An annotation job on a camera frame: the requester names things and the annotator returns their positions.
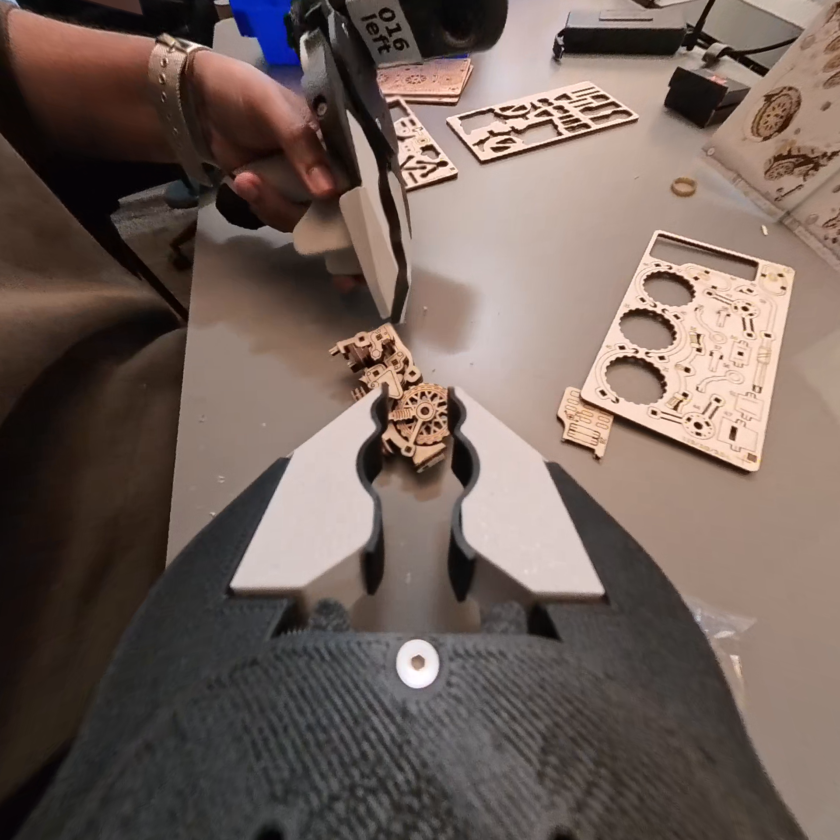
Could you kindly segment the person's brown clothing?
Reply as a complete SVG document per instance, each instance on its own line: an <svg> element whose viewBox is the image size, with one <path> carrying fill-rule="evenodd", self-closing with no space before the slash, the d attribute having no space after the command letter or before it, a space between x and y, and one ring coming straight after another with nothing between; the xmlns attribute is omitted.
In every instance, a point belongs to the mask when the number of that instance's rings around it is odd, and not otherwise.
<svg viewBox="0 0 840 840"><path fill-rule="evenodd" d="M2 140L1 792L74 738L165 561L186 331Z"/></svg>

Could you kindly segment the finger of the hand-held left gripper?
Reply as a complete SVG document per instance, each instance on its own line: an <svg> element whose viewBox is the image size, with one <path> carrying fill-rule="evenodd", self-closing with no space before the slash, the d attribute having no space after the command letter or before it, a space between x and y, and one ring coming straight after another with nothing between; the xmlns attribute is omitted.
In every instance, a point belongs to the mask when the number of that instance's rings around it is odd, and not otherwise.
<svg viewBox="0 0 840 840"><path fill-rule="evenodd" d="M413 231L399 161L398 132L387 98L378 108L377 126L382 135L377 147L377 207L384 214L385 251L395 265L381 281L381 289L390 320L399 323L405 318L413 281Z"/></svg>
<svg viewBox="0 0 840 840"><path fill-rule="evenodd" d="M360 184L341 195L339 208L353 251L378 312L393 323L403 320L403 267L392 239L392 224L382 196L381 168L364 130L346 112L350 146Z"/></svg>

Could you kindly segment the stack of brown wooden sheets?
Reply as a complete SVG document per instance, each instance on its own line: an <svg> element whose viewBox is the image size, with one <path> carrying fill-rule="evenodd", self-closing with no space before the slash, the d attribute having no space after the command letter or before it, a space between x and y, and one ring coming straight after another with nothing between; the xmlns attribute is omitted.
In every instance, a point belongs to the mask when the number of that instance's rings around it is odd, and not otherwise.
<svg viewBox="0 0 840 840"><path fill-rule="evenodd" d="M381 93L407 102L456 104L473 72L471 58L449 58L377 71Z"/></svg>

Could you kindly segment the black box with red label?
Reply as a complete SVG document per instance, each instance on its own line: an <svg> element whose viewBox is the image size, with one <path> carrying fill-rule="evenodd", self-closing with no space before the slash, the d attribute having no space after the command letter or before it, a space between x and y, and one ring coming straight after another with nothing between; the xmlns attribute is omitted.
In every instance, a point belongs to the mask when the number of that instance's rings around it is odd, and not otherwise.
<svg viewBox="0 0 840 840"><path fill-rule="evenodd" d="M705 129L728 119L750 90L750 86L708 68L678 67L668 82L664 106Z"/></svg>

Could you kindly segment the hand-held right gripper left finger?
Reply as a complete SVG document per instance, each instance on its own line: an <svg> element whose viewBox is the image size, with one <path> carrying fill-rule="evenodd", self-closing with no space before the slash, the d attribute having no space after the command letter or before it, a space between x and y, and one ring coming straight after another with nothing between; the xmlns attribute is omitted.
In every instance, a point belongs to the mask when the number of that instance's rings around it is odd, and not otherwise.
<svg viewBox="0 0 840 840"><path fill-rule="evenodd" d="M230 582L235 595L351 608L384 576L382 470L388 401L376 386L287 459Z"/></svg>

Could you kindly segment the grey desk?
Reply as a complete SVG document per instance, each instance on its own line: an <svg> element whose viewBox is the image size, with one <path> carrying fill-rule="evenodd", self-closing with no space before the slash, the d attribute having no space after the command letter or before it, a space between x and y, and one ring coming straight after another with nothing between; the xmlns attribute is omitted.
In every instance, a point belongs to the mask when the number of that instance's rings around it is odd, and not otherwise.
<svg viewBox="0 0 840 840"><path fill-rule="evenodd" d="M810 838L838 838L838 274L700 159L708 133L663 110L684 59L551 44L583 2L512 2L455 112L593 81L638 121L478 163L418 108L458 178L411 195L414 284L401 331L426 378L459 385L562 465L684 597L753 616L745 721ZM764 237L761 225L770 235ZM794 268L763 463L753 475L616 421L602 460L561 442L656 229ZM329 346L381 321L288 238L199 213L168 557L276 458L351 404Z"/></svg>

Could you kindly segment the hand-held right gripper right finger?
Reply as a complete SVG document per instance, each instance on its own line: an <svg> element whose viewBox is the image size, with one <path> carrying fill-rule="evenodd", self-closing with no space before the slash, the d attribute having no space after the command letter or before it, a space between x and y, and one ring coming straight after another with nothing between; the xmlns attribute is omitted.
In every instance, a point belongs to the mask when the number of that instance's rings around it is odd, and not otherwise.
<svg viewBox="0 0 840 840"><path fill-rule="evenodd" d="M526 612L603 605L606 588L540 452L462 387L448 390L448 580L458 604L514 602Z"/></svg>

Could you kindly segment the person's left forearm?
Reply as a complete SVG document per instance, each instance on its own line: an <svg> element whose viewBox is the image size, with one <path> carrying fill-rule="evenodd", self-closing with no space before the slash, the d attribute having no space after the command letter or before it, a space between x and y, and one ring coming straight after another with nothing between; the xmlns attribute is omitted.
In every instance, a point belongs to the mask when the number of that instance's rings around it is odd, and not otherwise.
<svg viewBox="0 0 840 840"><path fill-rule="evenodd" d="M84 28L2 2L10 79L37 127L62 150L115 161L177 163L198 180L211 162L190 91L207 48Z"/></svg>

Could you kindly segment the emptied wooden puzzle sheet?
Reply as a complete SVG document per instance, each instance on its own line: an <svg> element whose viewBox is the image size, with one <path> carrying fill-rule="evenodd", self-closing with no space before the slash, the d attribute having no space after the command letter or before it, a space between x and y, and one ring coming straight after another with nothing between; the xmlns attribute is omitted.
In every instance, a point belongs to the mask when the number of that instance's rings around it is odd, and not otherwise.
<svg viewBox="0 0 840 840"><path fill-rule="evenodd" d="M447 118L481 164L634 124L638 114L590 81L530 94Z"/></svg>

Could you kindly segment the wooden model engine block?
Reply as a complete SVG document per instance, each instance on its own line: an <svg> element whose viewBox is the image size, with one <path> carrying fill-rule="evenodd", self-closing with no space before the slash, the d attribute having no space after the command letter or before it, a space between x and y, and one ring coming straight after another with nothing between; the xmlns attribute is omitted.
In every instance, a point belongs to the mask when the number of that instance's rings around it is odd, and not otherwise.
<svg viewBox="0 0 840 840"><path fill-rule="evenodd" d="M359 374L360 386L352 391L356 402L377 386L383 388L390 399L398 401L408 389L424 380L411 351L389 322L336 342L329 354L342 356L350 370Z"/></svg>

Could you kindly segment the black power adapter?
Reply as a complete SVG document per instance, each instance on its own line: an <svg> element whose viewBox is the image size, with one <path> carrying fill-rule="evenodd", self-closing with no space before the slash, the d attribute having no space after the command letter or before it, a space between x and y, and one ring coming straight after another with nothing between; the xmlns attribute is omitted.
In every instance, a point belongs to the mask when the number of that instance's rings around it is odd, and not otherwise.
<svg viewBox="0 0 840 840"><path fill-rule="evenodd" d="M569 12L555 36L552 58L566 54L596 56L672 56L688 34L677 10L582 10Z"/></svg>

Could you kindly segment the person's left hand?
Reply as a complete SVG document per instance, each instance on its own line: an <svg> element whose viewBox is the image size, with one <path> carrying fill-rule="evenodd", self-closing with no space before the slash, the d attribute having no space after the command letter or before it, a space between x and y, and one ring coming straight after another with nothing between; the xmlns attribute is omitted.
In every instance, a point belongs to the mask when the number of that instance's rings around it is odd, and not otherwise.
<svg viewBox="0 0 840 840"><path fill-rule="evenodd" d="M319 129L307 103L268 75L237 59L201 51L193 60L190 91L208 149L225 173L234 205L262 225L292 232L308 209L256 171L256 162L284 158L308 194L339 193Z"/></svg>

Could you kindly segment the wooden sheet with round holes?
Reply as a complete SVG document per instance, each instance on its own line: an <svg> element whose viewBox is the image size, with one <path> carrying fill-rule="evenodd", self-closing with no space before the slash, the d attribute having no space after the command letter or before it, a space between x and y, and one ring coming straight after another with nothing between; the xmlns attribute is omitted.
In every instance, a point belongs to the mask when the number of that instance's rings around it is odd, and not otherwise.
<svg viewBox="0 0 840 840"><path fill-rule="evenodd" d="M654 231L583 400L757 471L794 282L790 266Z"/></svg>

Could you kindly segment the wooden gear assembly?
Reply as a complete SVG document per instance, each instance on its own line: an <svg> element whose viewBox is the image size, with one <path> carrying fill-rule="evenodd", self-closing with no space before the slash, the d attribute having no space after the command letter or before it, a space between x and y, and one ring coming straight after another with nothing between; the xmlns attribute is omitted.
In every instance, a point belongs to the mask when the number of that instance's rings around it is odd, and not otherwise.
<svg viewBox="0 0 840 840"><path fill-rule="evenodd" d="M409 387L395 401L381 447L386 456L408 459L420 474L445 459L448 437L448 390L435 383L421 383Z"/></svg>

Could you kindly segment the small wooden slotted piece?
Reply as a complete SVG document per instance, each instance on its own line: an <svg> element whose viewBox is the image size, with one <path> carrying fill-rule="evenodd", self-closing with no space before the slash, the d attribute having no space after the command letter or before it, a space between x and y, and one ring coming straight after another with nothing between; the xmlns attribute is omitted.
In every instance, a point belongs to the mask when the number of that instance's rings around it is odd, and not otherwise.
<svg viewBox="0 0 840 840"><path fill-rule="evenodd" d="M557 418L562 426L561 442L588 450L603 459L613 429L614 416L581 398L578 388L565 388Z"/></svg>

